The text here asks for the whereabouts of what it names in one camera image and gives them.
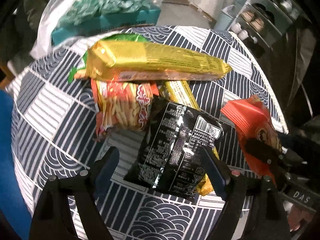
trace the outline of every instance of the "yellow wrapper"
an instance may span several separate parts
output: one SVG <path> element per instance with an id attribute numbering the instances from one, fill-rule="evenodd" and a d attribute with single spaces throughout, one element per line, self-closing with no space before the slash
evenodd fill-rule
<path id="1" fill-rule="evenodd" d="M 204 53 L 151 42 L 97 41 L 85 75 L 101 81 L 215 80 L 232 69 Z"/>
<path id="2" fill-rule="evenodd" d="M 161 96 L 166 99 L 192 107 L 196 110 L 200 110 L 196 99 L 194 98 L 192 91 L 186 81 L 166 81 L 159 89 Z M 216 148 L 212 149 L 214 155 L 219 159 L 219 155 Z M 205 196 L 213 191 L 212 184 L 205 174 L 203 179 L 199 182 L 196 187 L 196 191 L 201 195 Z"/>

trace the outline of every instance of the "cardboard box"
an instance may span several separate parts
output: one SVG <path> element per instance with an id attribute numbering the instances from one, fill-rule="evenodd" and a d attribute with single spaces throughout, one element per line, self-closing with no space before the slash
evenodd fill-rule
<path id="1" fill-rule="evenodd" d="M 156 25 L 160 12 L 159 7 L 152 6 L 150 10 L 140 10 L 133 13 L 112 13 L 95 17 L 78 26 L 70 25 L 54 30 L 51 34 L 52 43 L 56 46 L 69 37 L 90 37 L 117 28 Z"/>

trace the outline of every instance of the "silver screw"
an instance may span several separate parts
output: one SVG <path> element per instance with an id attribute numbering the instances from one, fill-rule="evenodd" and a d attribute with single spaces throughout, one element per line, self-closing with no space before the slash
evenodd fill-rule
<path id="1" fill-rule="evenodd" d="M 56 178 L 57 178 L 56 175 L 51 175 L 51 176 L 49 177 L 49 181 L 54 181 Z"/>
<path id="2" fill-rule="evenodd" d="M 240 176 L 240 171 L 232 170 L 232 171 L 231 171 L 231 174 L 232 174 L 233 176 L 238 177 L 238 176 Z"/>
<path id="3" fill-rule="evenodd" d="M 263 179 L 264 179 L 266 182 L 271 181 L 271 177 L 268 176 L 268 175 L 264 175 L 264 176 L 263 176 Z"/>
<path id="4" fill-rule="evenodd" d="M 86 176 L 86 175 L 88 175 L 87 170 L 80 171 L 80 176 Z"/>

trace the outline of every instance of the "blue and white tablecloth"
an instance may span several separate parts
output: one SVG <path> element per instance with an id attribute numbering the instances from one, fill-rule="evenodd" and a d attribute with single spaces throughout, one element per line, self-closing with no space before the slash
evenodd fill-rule
<path id="1" fill-rule="evenodd" d="M 220 109 L 228 100 L 257 94 L 270 110 L 274 127 L 287 131 L 275 95 L 254 57 L 236 35 L 191 26 L 130 28 L 153 42 L 196 50 L 224 59 L 233 71 L 214 82 L 190 82 L 200 108 L 230 126 L 217 150 L 230 167 L 247 176 L 254 174 L 244 160 L 236 131 Z M 102 158 L 110 146 L 120 150 L 120 162 L 108 193 L 97 208 L 114 239 L 202 240 L 215 224 L 224 202 L 214 193 L 191 203 L 163 195 L 123 180 L 135 161 L 143 133 L 121 130 L 105 142 L 95 142 L 95 104 L 90 82 L 68 84 L 70 68 L 76 66 L 97 40 L 114 33 L 65 41 L 51 54 L 36 60 L 9 85 L 13 96 L 12 156 L 22 196 L 33 213 L 48 177 L 75 176 Z M 86 239 L 76 203 L 69 197 L 76 231 Z M 249 202 L 244 203 L 247 210 Z"/>

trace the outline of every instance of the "black snack bag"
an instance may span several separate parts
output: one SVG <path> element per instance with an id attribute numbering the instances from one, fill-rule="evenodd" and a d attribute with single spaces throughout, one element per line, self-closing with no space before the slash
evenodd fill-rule
<path id="1" fill-rule="evenodd" d="M 205 174 L 198 149 L 223 136 L 219 122 L 188 106 L 154 97 L 137 161 L 124 180 L 193 201 Z"/>

